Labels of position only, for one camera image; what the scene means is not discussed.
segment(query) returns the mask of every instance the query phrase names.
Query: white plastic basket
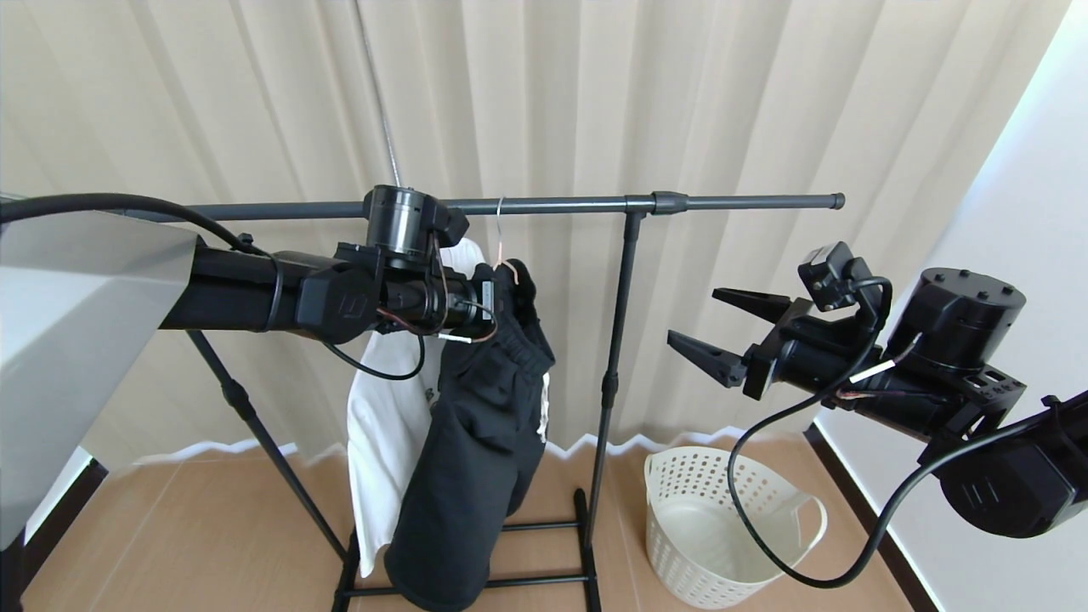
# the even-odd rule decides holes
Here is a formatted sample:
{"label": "white plastic basket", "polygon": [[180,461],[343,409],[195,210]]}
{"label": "white plastic basket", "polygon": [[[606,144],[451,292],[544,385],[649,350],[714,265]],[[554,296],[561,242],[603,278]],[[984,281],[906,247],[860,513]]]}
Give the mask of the white plastic basket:
{"label": "white plastic basket", "polygon": [[[680,446],[646,457],[646,551],[654,572],[685,603],[734,605],[782,572],[759,550],[733,509],[726,485],[729,453]],[[737,493],[759,536],[791,567],[827,530],[827,510],[766,466],[737,460]],[[807,542],[798,511],[813,501],[820,524]]]}

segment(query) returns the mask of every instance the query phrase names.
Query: wooden floor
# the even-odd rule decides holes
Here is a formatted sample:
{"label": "wooden floor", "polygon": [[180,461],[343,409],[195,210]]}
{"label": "wooden floor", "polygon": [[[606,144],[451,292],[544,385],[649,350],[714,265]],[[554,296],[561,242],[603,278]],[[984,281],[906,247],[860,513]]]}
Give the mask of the wooden floor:
{"label": "wooden floor", "polygon": [[[728,448],[731,440],[715,443]],[[645,493],[634,448],[609,456],[594,540],[603,607],[610,612],[694,610],[654,575],[644,546]],[[815,453],[800,436],[752,443],[746,455],[825,501],[830,526],[802,563],[830,577],[853,562],[864,534]],[[343,456],[306,466],[306,486],[343,539],[351,529]],[[570,519],[571,494],[586,487],[593,449],[561,460],[546,455],[526,503],[511,521]],[[495,577],[580,570],[572,529],[505,534]],[[383,583],[382,564],[366,585]],[[110,476],[42,566],[24,596],[27,612],[95,610],[323,611],[339,563],[271,463],[259,452],[201,455],[183,464]],[[582,586],[489,589],[473,611],[579,611]],[[351,612],[411,611],[398,596],[356,599]],[[910,610],[883,562],[875,559],[850,586],[827,591],[780,578],[734,610]]]}

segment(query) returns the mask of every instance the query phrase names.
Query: dark baseboard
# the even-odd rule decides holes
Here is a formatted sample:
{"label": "dark baseboard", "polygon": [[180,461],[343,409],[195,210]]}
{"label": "dark baseboard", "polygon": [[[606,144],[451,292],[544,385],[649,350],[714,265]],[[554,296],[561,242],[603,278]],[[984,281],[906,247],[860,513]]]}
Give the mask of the dark baseboard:
{"label": "dark baseboard", "polygon": [[[862,494],[857,482],[846,472],[846,467],[842,465],[842,460],[839,458],[839,455],[831,450],[831,445],[824,439],[824,433],[814,424],[805,430],[805,439],[808,440],[808,443],[816,451],[816,455],[819,456],[824,467],[831,475],[831,479],[834,480],[836,486],[842,491],[843,497],[846,498],[850,509],[857,515],[858,521],[862,522],[862,526],[866,531],[871,531],[877,522],[877,514],[873,511],[873,506],[865,501],[865,495]],[[880,541],[880,548],[877,550],[880,552],[880,556],[883,558],[885,564],[888,565],[888,570],[891,571],[891,575],[899,583],[899,588],[903,590],[903,595],[906,596],[911,608],[915,611],[937,612],[937,605],[929,598],[926,588],[922,586],[922,582],[918,579],[917,574],[914,573],[911,564],[907,563],[906,556],[903,555],[903,551],[899,549],[895,540],[891,537],[885,537]]]}
{"label": "dark baseboard", "polygon": [[49,516],[46,517],[30,541],[23,547],[23,587],[25,588],[45,565],[46,560],[75,522],[83,506],[87,505],[98,486],[106,479],[108,470],[102,464],[90,460],[69,490],[64,492]]}

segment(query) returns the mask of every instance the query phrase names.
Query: beige curtain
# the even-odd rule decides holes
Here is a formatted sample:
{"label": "beige curtain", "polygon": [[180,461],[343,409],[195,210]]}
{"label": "beige curtain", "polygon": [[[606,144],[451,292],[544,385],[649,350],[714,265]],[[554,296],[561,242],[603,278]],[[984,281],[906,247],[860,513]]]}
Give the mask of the beige curtain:
{"label": "beige curtain", "polygon": [[[1067,3],[9,0],[0,188],[357,199],[393,180],[376,84],[403,181],[438,197],[844,192],[841,211],[644,222],[613,440],[667,440],[790,399],[727,393],[666,347],[669,328],[737,351],[766,333],[712,287],[796,294],[798,260],[834,240],[911,286]],[[495,220],[472,221],[494,254]],[[503,220],[541,287],[562,445],[595,431],[621,222]],[[268,250],[364,236],[364,221],[232,229]],[[281,443],[343,440],[353,371],[323,347],[210,336]],[[247,437],[184,335],[160,332],[85,444],[112,466]]]}

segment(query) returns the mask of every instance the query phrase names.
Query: black pants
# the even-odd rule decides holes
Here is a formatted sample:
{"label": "black pants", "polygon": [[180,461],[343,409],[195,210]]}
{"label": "black pants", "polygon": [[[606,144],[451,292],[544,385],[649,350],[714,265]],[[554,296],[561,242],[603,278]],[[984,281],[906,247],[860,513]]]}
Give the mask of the black pants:
{"label": "black pants", "polygon": [[[509,280],[505,268],[495,274],[498,283]],[[519,281],[517,291],[532,287],[528,272]],[[495,338],[450,342],[443,351],[442,396],[385,552],[394,586],[433,612],[457,612],[475,601],[503,521],[521,505],[544,454],[536,431],[541,391],[555,357],[531,299],[526,306],[522,295],[522,306],[514,308],[515,289],[504,286]]]}

